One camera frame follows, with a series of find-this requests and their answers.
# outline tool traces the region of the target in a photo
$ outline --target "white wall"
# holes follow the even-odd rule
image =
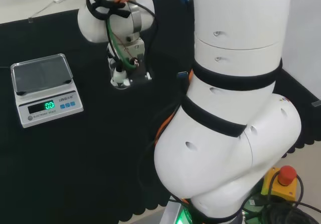
[[[292,0],[284,69],[321,99],[321,0]]]

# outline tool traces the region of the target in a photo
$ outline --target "screw hole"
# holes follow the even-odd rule
[[[187,148],[189,148],[191,151],[197,151],[197,147],[191,143],[191,142],[185,142]]]
[[[255,135],[257,135],[257,130],[254,126],[251,126],[251,132]]]
[[[210,91],[211,91],[212,93],[216,93],[216,89],[215,89],[214,87],[210,87]]]
[[[287,117],[287,113],[284,109],[281,108],[281,113],[283,114],[284,117]]]

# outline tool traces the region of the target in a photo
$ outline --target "white cable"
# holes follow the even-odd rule
[[[48,5],[46,5],[43,9],[41,9],[40,11],[38,11],[38,12],[34,13],[32,16],[30,16],[30,17],[28,18],[29,23],[32,23],[32,22],[33,22],[33,20],[32,20],[33,17],[35,17],[35,16],[38,15],[40,12],[42,12],[42,11],[44,11],[45,9],[47,9],[48,7],[50,7],[53,3],[54,3],[53,1],[50,2],[50,3],[49,3]]]

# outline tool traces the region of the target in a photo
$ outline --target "green light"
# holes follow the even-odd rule
[[[51,109],[51,108],[54,108],[54,107],[55,107],[55,104],[54,104],[53,101],[45,103],[45,109]]]
[[[179,214],[176,224],[192,224],[192,219],[190,217],[189,212],[186,210],[186,208],[184,208]]]

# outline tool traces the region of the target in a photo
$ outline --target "electronic scale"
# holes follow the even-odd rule
[[[11,77],[24,128],[84,110],[64,54],[13,64]]]

